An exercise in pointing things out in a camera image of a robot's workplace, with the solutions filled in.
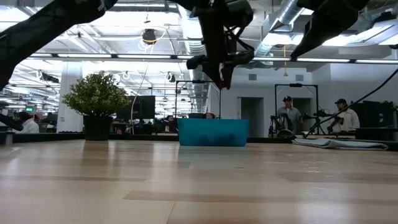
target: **doorway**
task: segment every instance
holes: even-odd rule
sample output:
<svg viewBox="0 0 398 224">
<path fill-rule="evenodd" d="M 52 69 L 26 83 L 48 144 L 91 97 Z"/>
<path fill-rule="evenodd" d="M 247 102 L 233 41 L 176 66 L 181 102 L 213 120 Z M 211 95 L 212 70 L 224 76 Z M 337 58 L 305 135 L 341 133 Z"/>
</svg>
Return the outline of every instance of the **doorway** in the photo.
<svg viewBox="0 0 398 224">
<path fill-rule="evenodd" d="M 311 113 L 311 98 L 294 98 L 293 106 L 297 108 L 301 115 L 308 114 L 312 116 Z M 303 125 L 299 125 L 297 127 L 297 132 L 301 133 L 302 131 L 309 131 L 312 126 L 312 120 L 305 121 Z"/>
<path fill-rule="evenodd" d="M 254 97 L 241 97 L 241 119 L 249 120 L 249 137 L 264 137 L 264 99 Z"/>
</svg>

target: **gray cloth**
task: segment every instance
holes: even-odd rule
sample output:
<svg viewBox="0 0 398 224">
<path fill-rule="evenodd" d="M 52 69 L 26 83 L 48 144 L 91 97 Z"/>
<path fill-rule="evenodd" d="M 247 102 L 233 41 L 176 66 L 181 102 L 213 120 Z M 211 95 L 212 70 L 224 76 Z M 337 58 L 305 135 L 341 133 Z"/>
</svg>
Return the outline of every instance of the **gray cloth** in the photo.
<svg viewBox="0 0 398 224">
<path fill-rule="evenodd" d="M 281 107 L 277 110 L 276 116 L 277 118 L 281 113 L 286 113 L 287 116 L 289 117 L 290 121 L 292 122 L 292 128 L 291 130 L 294 134 L 297 134 L 297 126 L 299 125 L 301 113 L 297 108 L 292 107 L 291 109 L 285 109 L 284 107 Z"/>
<path fill-rule="evenodd" d="M 293 144 L 344 150 L 387 150 L 388 146 L 374 142 L 339 141 L 334 139 L 295 139 Z"/>
</svg>

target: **baseball cap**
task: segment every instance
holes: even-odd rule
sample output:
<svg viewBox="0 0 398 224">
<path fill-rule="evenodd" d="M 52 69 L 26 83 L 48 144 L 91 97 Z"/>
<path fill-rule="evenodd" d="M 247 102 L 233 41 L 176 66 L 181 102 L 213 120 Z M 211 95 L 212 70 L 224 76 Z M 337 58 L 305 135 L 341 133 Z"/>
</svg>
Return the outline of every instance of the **baseball cap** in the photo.
<svg viewBox="0 0 398 224">
<path fill-rule="evenodd" d="M 340 104 L 340 103 L 345 103 L 347 104 L 347 101 L 344 99 L 338 99 L 338 101 L 335 102 L 335 104 Z"/>
<path fill-rule="evenodd" d="M 285 98 L 284 98 L 283 101 L 284 101 L 284 102 L 286 102 L 286 101 L 292 101 L 292 98 L 291 98 L 290 96 L 285 96 Z"/>
</svg>

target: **black planter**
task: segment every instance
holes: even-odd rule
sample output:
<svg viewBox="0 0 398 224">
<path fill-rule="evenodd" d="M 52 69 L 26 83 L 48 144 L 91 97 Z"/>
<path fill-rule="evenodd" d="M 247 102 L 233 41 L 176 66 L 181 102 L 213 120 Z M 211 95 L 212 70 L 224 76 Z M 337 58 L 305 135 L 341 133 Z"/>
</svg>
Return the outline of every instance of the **black planter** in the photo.
<svg viewBox="0 0 398 224">
<path fill-rule="evenodd" d="M 84 116 L 85 137 L 90 141 L 106 141 L 109 138 L 112 117 L 109 116 Z"/>
</svg>

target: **blue plastic bin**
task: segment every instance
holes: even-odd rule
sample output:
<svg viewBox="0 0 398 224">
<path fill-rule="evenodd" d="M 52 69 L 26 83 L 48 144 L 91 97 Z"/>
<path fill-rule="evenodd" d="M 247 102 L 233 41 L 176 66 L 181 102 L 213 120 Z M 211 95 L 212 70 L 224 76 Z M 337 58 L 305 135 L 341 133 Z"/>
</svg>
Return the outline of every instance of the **blue plastic bin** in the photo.
<svg viewBox="0 0 398 224">
<path fill-rule="evenodd" d="M 249 121 L 237 119 L 178 119 L 181 146 L 246 145 Z"/>
</svg>

